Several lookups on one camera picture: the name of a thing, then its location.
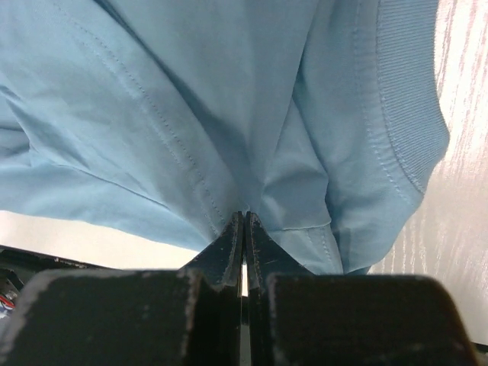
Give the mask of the light blue t shirt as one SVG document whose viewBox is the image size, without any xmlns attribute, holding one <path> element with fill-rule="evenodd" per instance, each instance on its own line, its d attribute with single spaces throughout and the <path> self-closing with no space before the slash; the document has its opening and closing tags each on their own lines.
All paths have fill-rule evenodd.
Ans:
<svg viewBox="0 0 488 366">
<path fill-rule="evenodd" d="M 436 1 L 3 1 L 1 208 L 362 274 L 449 132 Z"/>
</svg>

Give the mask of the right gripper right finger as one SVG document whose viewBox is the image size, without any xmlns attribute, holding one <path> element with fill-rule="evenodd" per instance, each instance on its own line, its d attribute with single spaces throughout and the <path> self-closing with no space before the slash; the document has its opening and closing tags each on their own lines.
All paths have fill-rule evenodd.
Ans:
<svg viewBox="0 0 488 366">
<path fill-rule="evenodd" d="M 254 365 L 474 365 L 449 293 L 415 275 L 314 275 L 247 213 Z"/>
</svg>

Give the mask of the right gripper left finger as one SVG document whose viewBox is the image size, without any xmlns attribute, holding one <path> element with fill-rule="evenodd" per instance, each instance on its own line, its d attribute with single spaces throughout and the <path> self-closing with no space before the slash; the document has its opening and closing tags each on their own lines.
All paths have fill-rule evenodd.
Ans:
<svg viewBox="0 0 488 366">
<path fill-rule="evenodd" d="M 34 275 L 1 337 L 3 365 L 237 365 L 244 219 L 178 270 Z"/>
</svg>

